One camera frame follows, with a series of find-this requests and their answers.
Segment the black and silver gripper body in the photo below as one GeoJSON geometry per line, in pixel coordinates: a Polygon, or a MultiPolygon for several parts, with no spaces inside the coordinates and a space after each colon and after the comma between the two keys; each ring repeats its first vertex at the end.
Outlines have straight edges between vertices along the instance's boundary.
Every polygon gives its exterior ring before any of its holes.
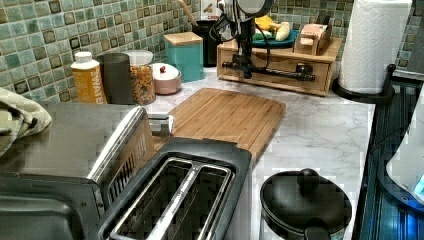
{"type": "Polygon", "coordinates": [[[217,43],[236,40],[239,54],[250,56],[255,19],[267,15],[275,0],[219,0],[217,43]]]}

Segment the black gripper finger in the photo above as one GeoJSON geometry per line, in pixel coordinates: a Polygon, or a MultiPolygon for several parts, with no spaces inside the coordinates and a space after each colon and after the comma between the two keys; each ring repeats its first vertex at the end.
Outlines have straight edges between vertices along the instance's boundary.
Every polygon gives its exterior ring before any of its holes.
{"type": "Polygon", "coordinates": [[[250,79],[252,77],[250,69],[250,58],[248,56],[242,56],[242,71],[243,77],[245,79],[250,79]]]}
{"type": "Polygon", "coordinates": [[[242,69],[241,56],[238,54],[234,54],[232,57],[232,64],[235,69],[241,70],[242,69]]]}

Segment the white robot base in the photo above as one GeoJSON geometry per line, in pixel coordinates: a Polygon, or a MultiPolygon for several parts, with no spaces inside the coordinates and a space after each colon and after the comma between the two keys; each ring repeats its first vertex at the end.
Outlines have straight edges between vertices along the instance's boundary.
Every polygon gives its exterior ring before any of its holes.
{"type": "Polygon", "coordinates": [[[420,90],[409,127],[379,177],[384,189],[401,205],[423,213],[424,95],[420,90]]]}

